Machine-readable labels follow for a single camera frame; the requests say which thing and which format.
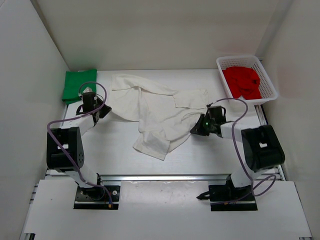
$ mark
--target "red fabric in basket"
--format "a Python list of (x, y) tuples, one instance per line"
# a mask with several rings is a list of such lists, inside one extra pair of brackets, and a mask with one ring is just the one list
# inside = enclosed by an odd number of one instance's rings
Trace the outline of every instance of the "red fabric in basket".
[(246, 100), (261, 99), (260, 78), (255, 70), (244, 66), (232, 66), (222, 70), (232, 96)]

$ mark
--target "purple cable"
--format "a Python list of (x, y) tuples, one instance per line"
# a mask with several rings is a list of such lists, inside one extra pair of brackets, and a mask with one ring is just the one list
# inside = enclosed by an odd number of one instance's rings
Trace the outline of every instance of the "purple cable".
[[(249, 175), (246, 167), (245, 167), (245, 164), (244, 162), (242, 161), (242, 158), (241, 158), (241, 155), (240, 155), (240, 152), (239, 152), (239, 149), (238, 149), (238, 146), (237, 146), (237, 142), (236, 142), (236, 137), (235, 137), (235, 126), (237, 124), (237, 122), (239, 122), (248, 112), (248, 104), (241, 100), (241, 99), (238, 99), (238, 98), (232, 98), (232, 97), (226, 97), (226, 98), (222, 98), (222, 99), (219, 99), (217, 101), (214, 102), (215, 103), (218, 103), (220, 101), (224, 101), (224, 100), (237, 100), (237, 101), (240, 101), (242, 103), (244, 103), (245, 105), (245, 111), (244, 113), (237, 119), (234, 121), (234, 123), (232, 124), (232, 127), (231, 127), (231, 132), (232, 132), (232, 141), (233, 141), (233, 145), (234, 145), (234, 149), (235, 149), (235, 152), (236, 152), (236, 155), (239, 159), (239, 162), (241, 164), (241, 167), (243, 168), (243, 171), (245, 173), (245, 175), (250, 179), (251, 181), (251, 192), (249, 192), (248, 194), (238, 198), (238, 199), (235, 199), (235, 200), (230, 200), (230, 201), (221, 201), (221, 202), (215, 202), (215, 203), (212, 203), (212, 205), (218, 205), (218, 204), (230, 204), (230, 203), (235, 203), (237, 201), (240, 201), (241, 199), (244, 199), (245, 197), (247, 197), (250, 193), (252, 193), (252, 195), (254, 197), (259, 197), (263, 194), (265, 194), (275, 183), (276, 179), (277, 179), (277, 176), (274, 175), (274, 174), (270, 174), (269, 176), (265, 177), (264, 179), (262, 179), (256, 186), (254, 186), (254, 179)], [(271, 184), (261, 193), (259, 194), (255, 194), (254, 193), (254, 190), (259, 187), (263, 182), (267, 181), (268, 179), (270, 179), (271, 177), (273, 177), (273, 180), (271, 182)]]
[(106, 103), (106, 100), (107, 100), (107, 90), (105, 89), (105, 87), (101, 84), (101, 83), (98, 83), (98, 82), (95, 82), (95, 81), (87, 81), (85, 83), (83, 83), (80, 87), (79, 87), (79, 91), (81, 90), (81, 88), (86, 85), (86, 84), (97, 84), (99, 85), (103, 91), (104, 91), (104, 99), (103, 99), (103, 102), (101, 104), (101, 106), (99, 106), (98, 108), (90, 111), (90, 112), (87, 112), (85, 114), (82, 114), (80, 116), (76, 116), (76, 117), (72, 117), (72, 118), (68, 118), (68, 119), (62, 119), (62, 120), (54, 120), (54, 121), (51, 121), (47, 124), (46, 126), (46, 129), (49, 133), (49, 135), (51, 136), (51, 138), (54, 140), (54, 142), (61, 148), (62, 152), (66, 155), (66, 157), (70, 160), (70, 162), (72, 163), (72, 165), (74, 166), (75, 170), (78, 172), (79, 174), (79, 178), (82, 182), (92, 186), (92, 187), (98, 187), (98, 188), (102, 188), (104, 189), (104, 191), (106, 191), (107, 195), (109, 196), (109, 204), (112, 205), (112, 198), (111, 198), (111, 195), (110, 195), (110, 192), (108, 191), (108, 189), (103, 186), (103, 185), (97, 185), (97, 184), (94, 184), (92, 182), (88, 182), (84, 179), (84, 177), (82, 176), (82, 173), (80, 171), (80, 168), (78, 167), (78, 165), (76, 164), (76, 162), (73, 160), (73, 158), (70, 156), (70, 154), (67, 152), (67, 150), (63, 147), (63, 145), (58, 141), (58, 139), (55, 137), (55, 135), (52, 133), (51, 129), (50, 129), (50, 125), (52, 124), (56, 124), (56, 123), (63, 123), (63, 122), (68, 122), (68, 121), (73, 121), (73, 120), (77, 120), (77, 119), (80, 119), (80, 118), (83, 118), (85, 116), (88, 116), (90, 114), (93, 114), (93, 113), (96, 113), (98, 112), (100, 109), (103, 108), (103, 106), (105, 105)]

